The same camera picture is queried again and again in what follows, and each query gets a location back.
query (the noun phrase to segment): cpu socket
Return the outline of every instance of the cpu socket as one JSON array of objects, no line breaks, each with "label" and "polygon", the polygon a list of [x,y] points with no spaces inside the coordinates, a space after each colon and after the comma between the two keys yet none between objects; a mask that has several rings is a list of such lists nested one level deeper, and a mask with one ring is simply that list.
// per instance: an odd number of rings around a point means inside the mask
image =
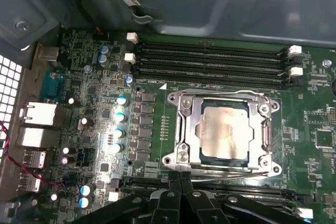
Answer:
[{"label": "cpu socket", "polygon": [[272,161],[271,115],[278,102],[263,93],[186,89],[170,93],[177,107],[174,152],[162,158],[172,170],[194,176],[281,174]]}]

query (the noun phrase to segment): green circuit board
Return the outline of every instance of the green circuit board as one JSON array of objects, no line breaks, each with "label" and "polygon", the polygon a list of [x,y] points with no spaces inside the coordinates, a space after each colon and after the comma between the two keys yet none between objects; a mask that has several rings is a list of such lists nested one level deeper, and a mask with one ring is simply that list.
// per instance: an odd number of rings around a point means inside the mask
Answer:
[{"label": "green circuit board", "polygon": [[[216,46],[280,51],[282,45],[257,44],[249,42],[223,41],[213,39],[184,38],[172,36],[143,35],[151,41],[178,42],[199,45],[210,42]],[[86,31],[70,30],[64,33],[66,45],[64,54],[72,60],[69,71],[64,75],[60,104],[69,106],[71,97],[80,99],[82,107],[73,109],[71,126],[61,137],[61,147],[90,148],[94,150],[92,161],[86,167],[59,165],[61,154],[55,159],[55,178],[74,172],[78,174],[78,185],[92,183],[96,189],[90,207],[78,208],[78,188],[69,188],[68,197],[60,202],[47,204],[50,223],[72,221],[88,214],[108,202],[111,180],[123,176],[163,178],[168,170],[161,159],[173,151],[175,138],[176,107],[167,103],[167,94],[189,88],[232,91],[250,87],[228,87],[164,80],[135,80],[128,87],[126,73],[120,71],[120,60],[125,52],[126,34],[110,33],[105,41],[94,40]],[[110,48],[110,64],[102,67],[97,63],[99,48]],[[325,68],[324,59],[336,63],[336,51],[330,49],[303,47],[304,86],[288,90],[257,90],[280,104],[280,110],[272,115],[273,158],[282,166],[282,174],[264,180],[238,180],[231,184],[295,189],[311,194],[314,203],[314,220],[317,223],[335,223],[336,220],[336,97],[331,82],[336,78],[336,68]],[[85,73],[85,65],[92,66],[91,73]],[[143,100],[143,94],[151,94]],[[116,104],[123,95],[127,106]],[[143,116],[140,109],[146,108],[145,117],[150,117],[144,126],[139,123]],[[114,115],[122,112],[127,121],[117,123]],[[78,120],[87,116],[95,120],[93,127],[78,130]],[[116,127],[126,132],[118,142],[123,151],[111,152],[114,141],[112,131]]]}]

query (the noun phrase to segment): motherboard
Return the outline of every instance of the motherboard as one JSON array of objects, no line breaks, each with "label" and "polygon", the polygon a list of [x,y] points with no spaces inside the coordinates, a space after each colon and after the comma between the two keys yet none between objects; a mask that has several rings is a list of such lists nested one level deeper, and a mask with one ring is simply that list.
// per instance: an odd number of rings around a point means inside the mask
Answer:
[{"label": "motherboard", "polygon": [[[335,50],[81,30],[65,31],[60,50],[62,67],[46,72],[40,101],[72,110],[52,177],[70,174],[75,184],[44,205],[50,223],[150,194],[180,168],[196,182],[242,174],[213,188],[309,195],[314,221],[335,223]],[[201,143],[188,142],[195,137]]]}]

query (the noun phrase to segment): electrolytic capacitor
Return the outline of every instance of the electrolytic capacitor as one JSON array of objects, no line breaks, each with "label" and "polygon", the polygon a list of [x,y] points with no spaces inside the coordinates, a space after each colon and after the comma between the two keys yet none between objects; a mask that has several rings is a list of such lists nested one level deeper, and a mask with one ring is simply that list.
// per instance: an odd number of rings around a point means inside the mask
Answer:
[{"label": "electrolytic capacitor", "polygon": [[119,144],[119,143],[113,143],[111,146],[112,153],[119,153],[122,151],[122,149],[123,149],[123,146],[122,144]]},{"label": "electrolytic capacitor", "polygon": [[74,106],[74,107],[77,107],[77,108],[79,108],[79,107],[82,106],[82,103],[81,103],[79,100],[75,99],[75,98],[70,98],[70,99],[68,100],[68,103],[69,103],[71,106]]},{"label": "electrolytic capacitor", "polygon": [[91,184],[86,184],[84,186],[82,186],[79,190],[80,194],[82,194],[83,196],[88,196],[93,192],[93,185]]},{"label": "electrolytic capacitor", "polygon": [[67,164],[72,164],[76,161],[75,157],[73,156],[69,156],[69,157],[62,157],[61,159],[61,163],[63,165],[67,165]]},{"label": "electrolytic capacitor", "polygon": [[115,138],[121,138],[123,137],[125,134],[124,134],[124,131],[120,128],[116,128],[113,130],[112,132],[112,135],[115,137]]},{"label": "electrolytic capacitor", "polygon": [[90,65],[84,66],[84,72],[85,73],[91,73],[92,72],[92,66],[90,66]]},{"label": "electrolytic capacitor", "polygon": [[78,201],[78,206],[80,208],[87,208],[89,204],[91,203],[91,201],[92,201],[91,197],[80,198]]},{"label": "electrolytic capacitor", "polygon": [[132,86],[134,84],[133,76],[131,75],[126,76],[125,82],[128,87]]},{"label": "electrolytic capacitor", "polygon": [[107,67],[110,63],[109,59],[107,58],[106,55],[100,55],[98,56],[98,62],[102,67]]},{"label": "electrolytic capacitor", "polygon": [[117,123],[123,123],[127,119],[126,116],[122,112],[118,112],[117,114],[115,114],[114,118]]},{"label": "electrolytic capacitor", "polygon": [[64,190],[58,190],[57,192],[50,195],[50,199],[51,201],[60,200],[62,198],[65,198],[66,195],[67,193]]},{"label": "electrolytic capacitor", "polygon": [[95,121],[91,118],[82,118],[81,123],[82,125],[93,126]]},{"label": "electrolytic capacitor", "polygon": [[75,154],[76,152],[77,150],[74,147],[65,147],[62,149],[62,153],[65,155]]},{"label": "electrolytic capacitor", "polygon": [[117,98],[117,104],[118,105],[121,105],[121,106],[126,106],[128,104],[128,100],[125,96],[123,95],[120,95],[118,98]]},{"label": "electrolytic capacitor", "polygon": [[107,46],[101,46],[100,49],[99,49],[99,52],[102,55],[106,55],[106,56],[109,56],[111,54],[111,51],[109,50],[109,48]]}]

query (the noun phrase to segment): white label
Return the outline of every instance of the white label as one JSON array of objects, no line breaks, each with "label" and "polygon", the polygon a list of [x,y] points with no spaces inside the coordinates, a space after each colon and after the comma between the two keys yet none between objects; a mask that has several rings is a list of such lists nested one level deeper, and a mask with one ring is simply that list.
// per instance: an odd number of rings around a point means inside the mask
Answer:
[{"label": "white label", "polygon": [[140,5],[137,0],[123,0],[128,6]]}]

